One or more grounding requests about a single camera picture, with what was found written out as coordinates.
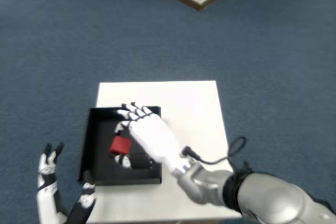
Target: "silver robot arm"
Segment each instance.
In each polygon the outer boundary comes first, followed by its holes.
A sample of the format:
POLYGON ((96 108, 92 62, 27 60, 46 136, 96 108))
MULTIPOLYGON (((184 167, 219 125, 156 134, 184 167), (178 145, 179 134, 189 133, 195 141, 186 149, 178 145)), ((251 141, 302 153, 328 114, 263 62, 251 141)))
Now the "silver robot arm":
POLYGON ((198 161, 181 157, 177 139, 159 116, 136 103, 122 107, 118 114, 124 121, 116 133, 128 130, 155 161, 168 167, 192 201, 226 206, 262 224, 336 224, 328 204, 275 176, 254 173, 248 167, 234 173, 210 172, 198 161))
POLYGON ((210 172, 198 162, 175 172, 179 186, 198 203, 239 211, 243 218, 266 224, 335 224, 331 207, 315 202, 301 188, 268 174, 227 170, 210 172))

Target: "black-and-white robot hand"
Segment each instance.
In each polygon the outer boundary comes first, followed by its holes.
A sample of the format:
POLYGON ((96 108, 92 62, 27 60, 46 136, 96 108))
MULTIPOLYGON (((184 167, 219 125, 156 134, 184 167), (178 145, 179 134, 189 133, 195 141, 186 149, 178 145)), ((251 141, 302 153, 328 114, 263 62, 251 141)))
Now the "black-and-white robot hand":
POLYGON ((57 186, 55 170, 57 159, 64 144, 60 143, 53 151, 47 144, 40 157, 38 168, 37 206, 40 224, 84 224, 89 218, 95 203, 95 185, 90 173, 84 173, 82 195, 69 216, 63 207, 57 186))
POLYGON ((123 104, 117 113, 125 118, 115 130, 128 129, 131 136, 156 161, 165 164, 171 172, 190 167, 187 159, 180 157, 178 141, 162 119, 147 107, 136 103, 123 104))
POLYGON ((72 208, 66 224, 84 224, 87 222, 96 203, 95 187, 90 172, 85 171, 82 195, 72 208))
POLYGON ((55 175, 57 159, 63 150, 63 146, 63 143, 60 143, 52 151, 51 144, 47 144, 40 157, 36 197, 41 224, 60 224, 67 220, 67 212, 61 202, 55 175))

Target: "red block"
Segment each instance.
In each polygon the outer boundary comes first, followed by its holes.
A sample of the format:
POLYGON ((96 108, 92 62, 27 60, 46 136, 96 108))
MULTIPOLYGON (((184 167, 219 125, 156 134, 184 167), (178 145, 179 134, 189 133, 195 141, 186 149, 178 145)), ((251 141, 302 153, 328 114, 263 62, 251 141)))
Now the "red block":
POLYGON ((130 152, 132 142, 130 139, 122 136, 115 136, 112 140, 110 152, 126 155, 130 152))

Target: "black joint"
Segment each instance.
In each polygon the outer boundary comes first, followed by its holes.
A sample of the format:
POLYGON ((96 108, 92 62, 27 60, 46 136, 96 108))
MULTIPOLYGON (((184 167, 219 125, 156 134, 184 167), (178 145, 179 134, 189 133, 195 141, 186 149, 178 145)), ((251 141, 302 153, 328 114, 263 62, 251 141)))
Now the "black joint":
POLYGON ((223 188, 223 201, 224 204, 237 212, 241 213, 239 204, 238 204, 238 192, 241 184, 245 178, 253 173, 252 169, 241 169, 233 173, 233 175, 226 181, 223 188))

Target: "red cube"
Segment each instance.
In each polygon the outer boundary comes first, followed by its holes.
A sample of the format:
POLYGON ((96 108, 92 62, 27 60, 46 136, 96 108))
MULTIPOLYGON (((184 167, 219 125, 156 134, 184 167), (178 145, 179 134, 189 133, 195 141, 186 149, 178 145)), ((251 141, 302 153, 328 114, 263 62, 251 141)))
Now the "red cube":
POLYGON ((110 152, 114 154, 129 154, 132 142, 130 139, 122 136, 115 136, 112 140, 110 152))

